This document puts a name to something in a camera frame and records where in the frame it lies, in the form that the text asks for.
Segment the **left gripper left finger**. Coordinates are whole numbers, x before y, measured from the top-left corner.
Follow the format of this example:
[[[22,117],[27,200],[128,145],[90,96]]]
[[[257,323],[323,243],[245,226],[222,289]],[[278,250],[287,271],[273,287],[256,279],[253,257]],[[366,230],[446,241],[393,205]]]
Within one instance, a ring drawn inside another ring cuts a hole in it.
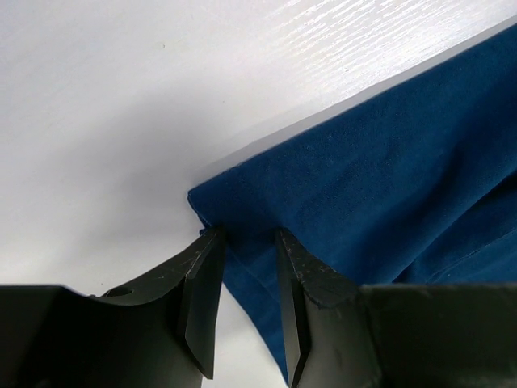
[[[224,263],[225,233],[211,228],[99,297],[2,286],[2,386],[201,386],[214,373]]]

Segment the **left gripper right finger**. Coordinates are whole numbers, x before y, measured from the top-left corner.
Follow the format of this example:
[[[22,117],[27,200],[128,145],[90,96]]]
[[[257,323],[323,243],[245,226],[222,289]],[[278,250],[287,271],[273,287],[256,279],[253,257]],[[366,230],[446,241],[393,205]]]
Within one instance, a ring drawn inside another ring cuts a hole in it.
[[[513,284],[358,286],[276,232],[291,387],[513,387]]]

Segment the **blue printed t-shirt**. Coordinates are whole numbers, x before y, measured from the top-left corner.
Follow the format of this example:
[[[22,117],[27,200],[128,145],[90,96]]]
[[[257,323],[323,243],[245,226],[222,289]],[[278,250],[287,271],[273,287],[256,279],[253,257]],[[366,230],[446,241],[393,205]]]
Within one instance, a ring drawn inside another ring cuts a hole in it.
[[[516,29],[193,188],[224,282],[286,370],[275,231],[362,285],[516,279]]]

